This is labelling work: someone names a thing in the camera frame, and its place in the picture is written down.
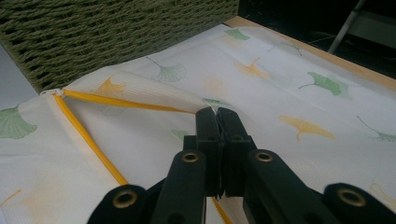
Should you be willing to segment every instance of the ginkgo leaf print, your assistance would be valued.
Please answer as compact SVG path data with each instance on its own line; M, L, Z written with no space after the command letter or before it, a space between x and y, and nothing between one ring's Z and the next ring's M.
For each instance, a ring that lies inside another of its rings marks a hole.
M390 197L379 184L374 183L370 186L370 193L377 199L381 200L388 208L396 210L396 198Z
M239 29L226 30L226 31L224 31L224 33L226 33L227 35L232 36L235 39L239 39L239 40L248 40L248 39L250 39L250 36L242 34L241 31L239 31Z
M234 63L233 65L243 74L250 76L250 77L263 77L269 78L270 75L268 73L263 72L262 70L258 69L254 63L256 63L260 58L257 58L253 61L250 65L244 65L242 63Z
M304 119L297 119L288 116L279 116L279 119L287 122L289 125L297 129L298 133L296 137L298 141L301 140L300 134L302 133L314 133L314 134L322 135L324 137L335 139L335 136L332 133L324 130L317 124L308 122Z
M106 79L102 85L99 86L98 89L92 91L96 95L106 96L106 97L118 97L123 94L126 82L122 82L121 84L115 84L111 82L111 78Z
M290 43L288 41L281 41L280 44L296 49L300 53L300 56L303 56L303 54L300 52L301 48L298 47L297 45Z
M163 66L163 65L160 65L154 61L152 61L152 62L157 64L158 66L160 66L160 70L161 70L160 74L158 74L158 76L151 77L152 79L154 79L156 81L177 82L186 76L187 69L181 63L177 63L173 66Z
M18 108L0 110L0 138L20 139L37 129L21 117Z
M380 141L396 142L396 135L388 134L388 133L381 133L381 132L377 131L376 129L367 125L359 116L357 116L357 118L361 121L361 123L364 124L364 126L366 126L370 130L372 130L378 134L378 137L375 137L374 139L380 140Z
M326 89L328 91L331 91L333 95L341 94L340 85L338 83L334 82L333 80L329 79L328 77L325 77L323 75L320 75L320 74L314 73L314 72L308 72L307 74L314 79L314 83L303 85L299 89L301 89L303 87L315 85L315 86L319 86L323 89Z
M210 104L210 105L229 105L225 103L224 101L221 100L214 100L214 99L203 99L204 102Z

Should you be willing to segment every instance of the green ginkgo leaf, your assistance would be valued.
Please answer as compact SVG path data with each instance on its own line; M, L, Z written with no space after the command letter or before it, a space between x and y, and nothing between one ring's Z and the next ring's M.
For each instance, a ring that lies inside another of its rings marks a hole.
M381 133L381 132L377 131L376 129L367 125L359 116L357 116L357 117L361 121L361 123L364 124L364 126L366 126L370 130L372 130L378 134L378 137L375 137L374 139L380 140L380 141L396 142L396 135L388 134L388 133Z
M221 100L213 100L213 99L203 99L203 100L204 100L204 102L206 102L210 105L229 105Z
M158 76L152 77L152 79L156 81L177 82L186 76L187 69L181 63L177 63L173 66L163 66L154 61L152 62L160 66L161 69L160 74Z
M26 122L18 106L0 110L0 138L20 139L37 129L36 125Z
M331 91L333 95L341 94L340 85L338 83L334 82L333 80L329 79L328 77L325 77L323 75L320 75L320 74L314 73L314 72L308 72L307 74L314 79L314 83L304 85L304 86L300 87L299 89L301 89L303 87L315 85L315 86L319 86L323 89L326 89L328 91Z
M227 35L230 35L230 36L232 36L235 39L240 39L240 40L248 40L248 39L250 39L250 36L242 34L238 29L226 30L224 32Z
M300 56L303 56L303 54L300 52L301 48L298 47L297 45L295 45L291 42L288 42L288 41L281 41L280 44L296 49L300 53Z
M185 135L189 135L188 132L183 131L183 130L172 130L172 135L177 138L178 140L180 140L181 142L184 142L184 136Z

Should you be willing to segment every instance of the black clamp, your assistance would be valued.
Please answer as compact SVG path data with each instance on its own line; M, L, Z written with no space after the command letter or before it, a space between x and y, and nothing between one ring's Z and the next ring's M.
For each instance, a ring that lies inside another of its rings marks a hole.
M168 176L148 190L111 190L89 224L205 223L206 197L243 197L249 223L396 223L396 215L348 184L308 188L274 152L257 149L232 110L196 113L196 135L185 136Z

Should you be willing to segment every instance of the yellow ginkgo leaf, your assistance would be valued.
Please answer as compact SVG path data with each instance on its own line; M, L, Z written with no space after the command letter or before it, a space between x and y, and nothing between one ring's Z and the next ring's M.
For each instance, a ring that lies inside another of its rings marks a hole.
M250 77L263 77L263 78L269 78L270 75L268 73L263 72L262 70L258 69L254 63L257 62L260 58L257 58L256 60L253 61L250 65L246 66L242 63L234 63L233 65L243 74L250 76Z
M279 116L279 119L287 122L289 125L293 126L298 130L297 133L297 140L300 141L300 134L302 133L314 133L318 135L322 135L325 137L329 137L331 139L335 139L335 136L318 126L317 124L310 123L306 120L303 119L297 119L293 117L288 117L288 116Z
M101 96L117 97L119 94L123 94L125 86L125 82L122 82L121 84L112 83L111 77L109 77L96 91L93 91L93 93Z
M390 196L388 196L387 193L385 193L384 190L382 190L381 186L379 186L379 184L374 183L370 186L370 193L375 196L377 199L381 200L382 202L384 202L384 204L392 209L392 210L396 210L396 199L395 198L391 198Z

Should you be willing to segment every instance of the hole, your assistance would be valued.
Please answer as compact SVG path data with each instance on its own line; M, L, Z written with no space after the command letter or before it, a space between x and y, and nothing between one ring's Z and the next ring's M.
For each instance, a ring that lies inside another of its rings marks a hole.
M304 219L305 219L306 223L309 223L309 224L321 224L321 223L323 223L323 220L321 219L321 217L318 216L315 213L305 214Z
M270 154L268 154L266 152L259 152L256 154L256 159L258 161L268 162L268 161L272 161L274 158L273 158L273 156L271 156Z
M113 205L116 208L126 208L134 204L137 199L137 194L131 190L126 189L120 191L113 199Z
M366 200L358 192L352 189L339 189L338 197L344 203L347 203L356 207L363 207L366 205Z
M184 217L179 213L174 213L170 215L168 218L168 224L182 224L182 223L184 223Z
M184 154L182 159L185 162L195 162L195 161L198 161L199 157L197 154L190 152L190 153Z

